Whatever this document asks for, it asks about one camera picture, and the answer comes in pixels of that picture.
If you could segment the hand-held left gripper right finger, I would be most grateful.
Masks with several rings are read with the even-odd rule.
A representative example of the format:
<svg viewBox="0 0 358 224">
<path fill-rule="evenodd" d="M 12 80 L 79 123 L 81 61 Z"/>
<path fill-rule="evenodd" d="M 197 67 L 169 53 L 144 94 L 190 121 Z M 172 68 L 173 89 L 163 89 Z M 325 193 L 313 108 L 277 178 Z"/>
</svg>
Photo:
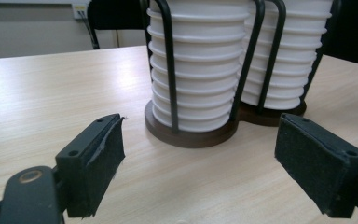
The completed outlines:
<svg viewBox="0 0 358 224">
<path fill-rule="evenodd" d="M 329 217 L 358 208 L 358 148 L 309 119 L 280 118 L 275 158 Z"/>
</svg>

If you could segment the stack of white paper cups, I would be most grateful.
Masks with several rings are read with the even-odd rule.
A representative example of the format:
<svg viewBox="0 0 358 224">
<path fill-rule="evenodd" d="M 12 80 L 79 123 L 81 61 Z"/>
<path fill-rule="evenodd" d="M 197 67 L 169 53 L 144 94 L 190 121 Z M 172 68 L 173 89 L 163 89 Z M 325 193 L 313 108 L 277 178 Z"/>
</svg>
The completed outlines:
<svg viewBox="0 0 358 224">
<path fill-rule="evenodd" d="M 300 96 L 309 80 L 316 50 L 333 0 L 282 0 L 286 17 L 282 37 L 268 85 L 264 107 L 274 110 L 293 109 L 300 105 Z M 241 100 L 248 105 L 259 103 L 269 63 L 272 42 L 279 18 L 278 7 L 267 1 L 255 52 L 245 81 Z"/>
<path fill-rule="evenodd" d="M 249 0 L 166 0 L 172 17 L 178 127 L 222 127 L 238 83 Z"/>
</svg>

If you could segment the white wall socket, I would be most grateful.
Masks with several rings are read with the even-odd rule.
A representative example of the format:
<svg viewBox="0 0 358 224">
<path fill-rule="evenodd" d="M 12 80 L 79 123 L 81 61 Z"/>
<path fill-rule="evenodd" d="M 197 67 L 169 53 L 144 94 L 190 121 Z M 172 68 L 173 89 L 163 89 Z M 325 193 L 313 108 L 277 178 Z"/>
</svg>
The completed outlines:
<svg viewBox="0 0 358 224">
<path fill-rule="evenodd" d="M 72 10 L 75 20 L 83 20 L 87 18 L 88 5 L 86 3 L 72 4 Z"/>
</svg>

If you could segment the black chair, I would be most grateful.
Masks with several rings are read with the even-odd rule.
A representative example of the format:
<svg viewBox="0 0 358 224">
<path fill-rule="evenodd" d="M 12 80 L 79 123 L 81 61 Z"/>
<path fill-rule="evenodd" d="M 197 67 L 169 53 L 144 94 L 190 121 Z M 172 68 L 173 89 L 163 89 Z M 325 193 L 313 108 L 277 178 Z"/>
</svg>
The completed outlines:
<svg viewBox="0 0 358 224">
<path fill-rule="evenodd" d="M 358 0 L 340 0 L 337 24 L 325 54 L 358 63 Z"/>
<path fill-rule="evenodd" d="M 149 43 L 151 36 L 146 31 L 149 3 L 150 0 L 91 0 L 87 17 L 92 47 L 100 48 L 96 30 L 142 30 Z"/>
</svg>

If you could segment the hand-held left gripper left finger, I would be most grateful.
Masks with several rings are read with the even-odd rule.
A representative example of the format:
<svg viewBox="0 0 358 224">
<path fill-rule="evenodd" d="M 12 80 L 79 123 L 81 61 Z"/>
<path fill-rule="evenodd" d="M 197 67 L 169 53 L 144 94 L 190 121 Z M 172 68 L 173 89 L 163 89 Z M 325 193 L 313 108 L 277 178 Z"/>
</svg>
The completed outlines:
<svg viewBox="0 0 358 224">
<path fill-rule="evenodd" d="M 125 158 L 123 120 L 119 114 L 94 120 L 56 156 L 68 217 L 96 214 L 118 166 Z"/>
</svg>

